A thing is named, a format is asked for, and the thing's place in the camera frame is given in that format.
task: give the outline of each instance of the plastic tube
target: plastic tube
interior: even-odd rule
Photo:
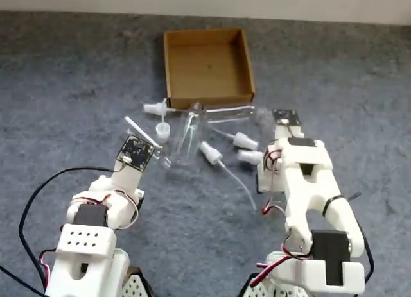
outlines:
[[[140,133],[149,143],[153,144],[155,148],[160,148],[160,145],[155,142],[151,136],[149,136],[139,125],[136,124],[136,122],[134,122],[131,118],[129,118],[128,116],[126,116],[124,118],[126,120],[126,122],[133,127],[135,130],[137,130],[138,133]]]
[[[249,196],[249,199],[250,199],[250,202],[251,202],[251,205],[252,205],[252,209],[254,211],[256,211],[257,210],[256,202],[254,202],[254,199],[252,198],[252,194],[249,191],[249,189],[247,188],[247,186],[233,172],[231,172],[231,170],[228,167],[226,167],[225,164],[221,160],[218,161],[218,164],[220,165],[220,167],[222,167],[231,177],[233,177],[241,185],[241,187],[244,189],[244,191]]]
[[[232,135],[231,133],[227,133],[227,132],[223,132],[223,131],[221,131],[221,130],[219,130],[219,129],[216,129],[216,128],[214,128],[214,127],[211,127],[211,129],[214,131],[214,132],[216,132],[216,133],[219,133],[220,135],[223,135],[224,137],[227,137],[227,138],[229,138],[229,139],[231,139],[231,140],[234,140],[234,135]]]

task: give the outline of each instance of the perforated plate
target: perforated plate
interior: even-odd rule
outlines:
[[[272,294],[271,295],[268,294],[267,289],[261,282],[254,288],[251,288],[250,286],[248,286],[244,292],[243,297],[272,297]]]
[[[301,287],[281,284],[277,286],[274,297],[309,297]]]
[[[123,297],[150,297],[139,275],[131,275],[123,287]]]

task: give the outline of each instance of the white wire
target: white wire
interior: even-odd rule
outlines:
[[[136,209],[136,215],[134,216],[133,220],[131,220],[131,222],[121,228],[118,228],[118,230],[125,230],[127,228],[130,228],[134,223],[136,223],[137,218],[139,217],[139,208],[137,206],[137,204],[134,202],[134,200],[132,198],[130,198],[130,196],[128,196],[127,193],[124,193],[124,196],[126,197],[127,200],[129,200],[129,202],[134,206],[134,208]]]
[[[227,171],[227,173],[229,173],[230,176],[233,177],[233,178],[243,187],[243,189],[245,190],[245,192],[246,192],[247,195],[249,196],[249,199],[250,199],[250,202],[251,202],[251,205],[252,205],[252,209],[254,209],[254,211],[256,211],[256,210],[257,210],[256,202],[254,202],[254,200],[253,200],[253,198],[252,198],[252,194],[251,194],[251,192],[249,191],[249,189],[247,188],[247,186],[246,186],[246,185],[242,182],[242,180],[240,180],[233,172],[231,172],[231,171],[229,170],[229,168],[226,167],[225,164],[223,164],[223,162],[222,162],[221,160],[218,161],[218,164],[219,164],[223,169],[225,169],[225,170]]]

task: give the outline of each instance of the black cable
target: black cable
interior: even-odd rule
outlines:
[[[290,135],[291,135],[293,138],[295,138],[295,135],[294,135],[293,132],[291,131],[291,126],[290,126],[290,124],[287,124],[287,130],[288,130],[288,132],[290,133]]]
[[[365,252],[367,253],[367,257],[368,257],[368,262],[370,264],[370,270],[368,270],[367,275],[365,276],[365,284],[367,284],[367,282],[370,280],[372,274],[374,273],[375,270],[375,265],[374,265],[374,257],[372,256],[372,252],[370,249],[370,245],[368,243],[367,237],[365,236],[364,230],[362,229],[360,223],[357,221],[358,227],[360,228],[362,237],[364,239],[364,248],[365,248]]]
[[[326,216],[327,209],[328,209],[329,205],[330,205],[332,202],[334,202],[336,199],[344,199],[344,197],[343,197],[341,194],[339,194],[338,196],[333,196],[332,198],[329,198],[329,199],[327,200],[327,202],[324,204],[324,209],[322,210],[322,216],[323,216],[323,217]]]
[[[350,196],[347,199],[347,201],[352,201],[352,200],[356,199],[357,197],[359,197],[361,195],[362,195],[361,192],[356,192],[352,196]],[[336,199],[341,199],[341,198],[344,198],[344,197],[342,195],[339,195],[339,196],[333,196],[332,198],[330,198],[326,202],[326,204],[324,205],[324,210],[322,211],[322,215],[324,217],[326,216],[327,209],[328,209],[329,205],[331,204],[331,202],[335,201]],[[374,257],[372,256],[370,245],[368,243],[367,236],[365,236],[364,230],[362,229],[362,227],[361,227],[360,223],[358,222],[357,218],[355,218],[355,221],[357,222],[358,227],[360,228],[362,238],[364,240],[365,252],[367,254],[368,262],[369,262],[369,265],[370,265],[370,270],[368,271],[368,273],[365,276],[365,284],[367,284],[367,282],[370,280],[370,278],[371,278],[371,276],[372,276],[372,274],[374,273],[374,270],[375,270]]]
[[[13,280],[19,282],[21,285],[23,285],[25,288],[31,290],[33,293],[35,293],[38,296],[41,297],[49,297],[41,292],[39,292],[38,290],[36,290],[34,287],[32,287],[31,285],[27,284],[25,281],[21,280],[18,276],[13,275],[11,272],[9,272],[9,270],[7,270],[6,268],[4,268],[2,265],[0,265],[0,271],[4,272],[6,275],[8,275],[10,278],[12,278]]]
[[[26,238],[24,237],[24,222],[26,221],[27,218],[27,214],[30,210],[31,205],[33,204],[34,199],[37,197],[37,195],[39,194],[39,192],[53,179],[55,179],[57,176],[66,173],[66,172],[70,172],[70,171],[101,171],[101,172],[114,172],[114,170],[111,169],[106,169],[104,167],[70,167],[68,169],[64,169],[61,170],[60,172],[55,173],[52,177],[50,177],[48,180],[46,180],[44,183],[42,183],[34,192],[33,194],[30,196],[30,199],[28,200],[26,207],[24,208],[24,211],[21,215],[20,218],[20,224],[19,224],[19,237],[20,237],[20,241],[21,244],[23,245],[24,249],[26,250],[28,256],[30,257],[31,261],[33,262],[34,266],[37,269],[37,273],[40,276],[41,282],[43,284],[43,288],[44,291],[46,291],[46,277],[44,276],[44,272],[36,258],[36,256],[34,256],[32,250],[30,249],[30,246],[28,245]]]

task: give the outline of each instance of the white wall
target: white wall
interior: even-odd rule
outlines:
[[[0,0],[0,9],[411,24],[411,0]]]

